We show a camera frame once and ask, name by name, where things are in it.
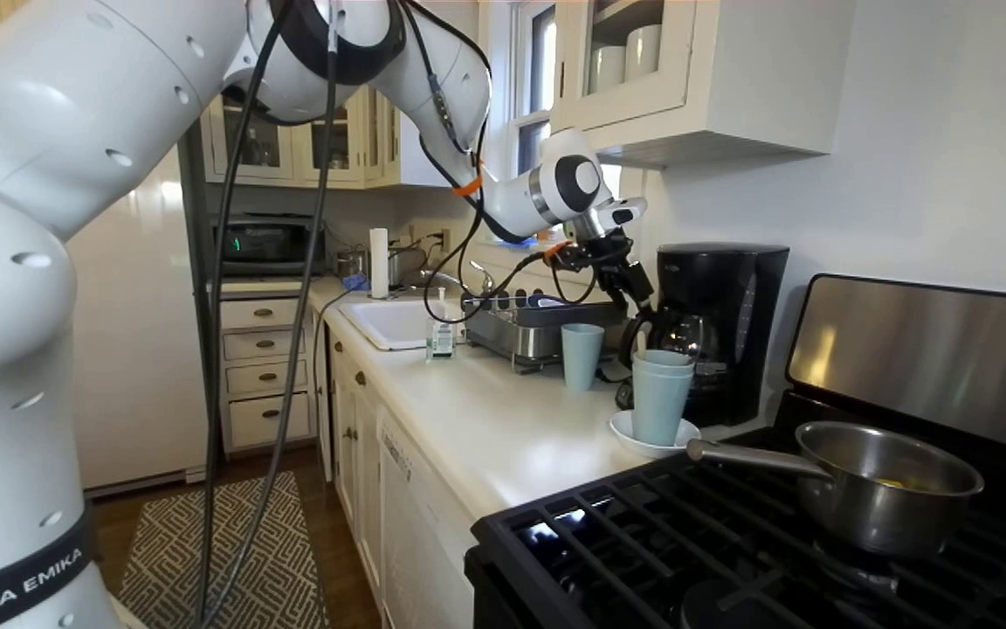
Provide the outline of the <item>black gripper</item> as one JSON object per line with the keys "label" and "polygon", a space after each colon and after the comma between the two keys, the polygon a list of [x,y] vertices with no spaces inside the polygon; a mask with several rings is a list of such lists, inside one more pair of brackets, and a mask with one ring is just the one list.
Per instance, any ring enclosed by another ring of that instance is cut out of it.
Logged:
{"label": "black gripper", "polygon": [[610,232],[580,246],[582,261],[595,270],[596,288],[623,309],[645,312],[652,282],[645,270],[631,259],[631,239]]}

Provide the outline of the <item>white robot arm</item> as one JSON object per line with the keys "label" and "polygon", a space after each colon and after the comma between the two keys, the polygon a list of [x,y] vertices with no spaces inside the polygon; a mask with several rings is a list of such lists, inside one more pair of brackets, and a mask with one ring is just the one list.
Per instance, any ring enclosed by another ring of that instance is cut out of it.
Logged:
{"label": "white robot arm", "polygon": [[0,629],[123,629],[88,547],[85,452],[130,397],[164,467],[201,433],[178,141],[242,92],[286,125],[380,92],[484,222],[602,252],[638,212],[575,132],[483,164],[489,59],[415,0],[20,0],[0,21]]}

